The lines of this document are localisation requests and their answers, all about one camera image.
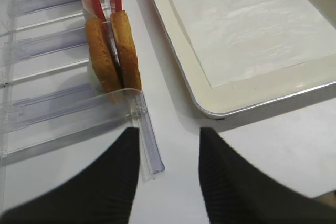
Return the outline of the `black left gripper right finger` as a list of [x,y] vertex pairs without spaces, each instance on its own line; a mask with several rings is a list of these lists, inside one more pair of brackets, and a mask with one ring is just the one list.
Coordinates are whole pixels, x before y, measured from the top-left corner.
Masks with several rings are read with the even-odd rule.
[[198,178],[210,223],[335,223],[335,209],[261,172],[210,127],[199,134]]

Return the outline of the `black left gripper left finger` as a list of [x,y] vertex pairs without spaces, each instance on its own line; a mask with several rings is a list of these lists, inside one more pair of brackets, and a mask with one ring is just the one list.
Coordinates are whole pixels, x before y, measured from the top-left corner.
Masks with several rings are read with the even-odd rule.
[[128,127],[57,188],[1,215],[1,223],[128,223],[139,180],[140,133]]

